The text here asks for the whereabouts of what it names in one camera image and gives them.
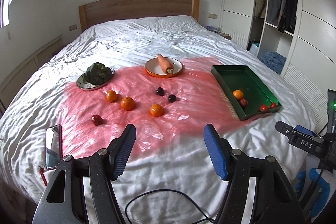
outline bed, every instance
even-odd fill
[[[225,138],[249,156],[274,155],[292,181],[306,153],[289,145],[274,125],[283,121],[314,130],[312,108],[248,51],[199,25],[198,9],[199,0],[101,0],[80,6],[83,33],[33,74],[0,120],[0,172],[5,182],[38,203],[45,189],[38,172],[45,165],[45,129],[57,124],[67,83],[75,82],[97,60],[118,69],[144,65],[158,52],[176,59],[216,56],[223,64],[248,65],[283,109],[226,132]],[[52,173],[44,173],[47,180]],[[253,183],[251,178],[243,223],[249,223]],[[90,223],[95,223],[88,179],[84,185]],[[136,195],[170,188],[188,194],[211,217],[216,215],[226,186],[214,172],[203,139],[188,135],[176,136],[169,145],[130,160],[113,184],[122,210]],[[183,198],[168,193],[145,197],[130,206],[129,212],[134,223],[201,219]]]

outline wrinkled white sheet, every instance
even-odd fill
[[[274,125],[281,120],[314,130],[312,108],[252,54],[207,31],[191,17],[175,16],[120,20],[91,27],[34,73],[0,120],[0,172],[6,183],[39,201],[45,189],[38,173],[39,167],[45,165],[45,130],[56,124],[66,83],[76,81],[97,61],[118,69],[144,65],[157,53],[177,59],[215,55],[223,64],[248,65],[279,99],[283,109],[225,137],[233,148],[240,148],[249,156],[274,155],[288,178],[294,179],[306,154],[289,145]],[[52,171],[46,172],[47,177],[51,175]],[[171,188],[188,194],[212,217],[226,185],[215,174],[202,138],[190,136],[175,137],[170,145],[131,160],[124,174],[113,183],[121,210],[136,195]],[[89,216],[94,219],[88,179],[85,189]],[[249,223],[253,192],[254,189],[249,193],[243,223]],[[202,217],[174,193],[143,197],[129,210],[135,223],[191,223]]]

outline gloved hand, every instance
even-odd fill
[[[311,181],[316,181],[320,172],[320,169],[312,168],[309,172],[309,178],[311,179]],[[297,178],[299,182],[295,185],[294,189],[296,195],[300,197],[305,184],[306,170],[300,171],[297,174]],[[336,171],[333,171],[333,173],[331,173],[327,170],[324,170],[322,176],[317,182],[317,185],[320,187],[321,194],[310,211],[310,217],[312,222],[323,210],[336,189]]]

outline blue blanket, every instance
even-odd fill
[[[267,52],[261,57],[260,61],[280,75],[285,65],[286,59],[286,57],[283,57],[277,52]]]

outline smartphone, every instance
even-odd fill
[[[49,127],[45,135],[45,162],[47,170],[56,169],[62,159],[62,127],[60,124]]]

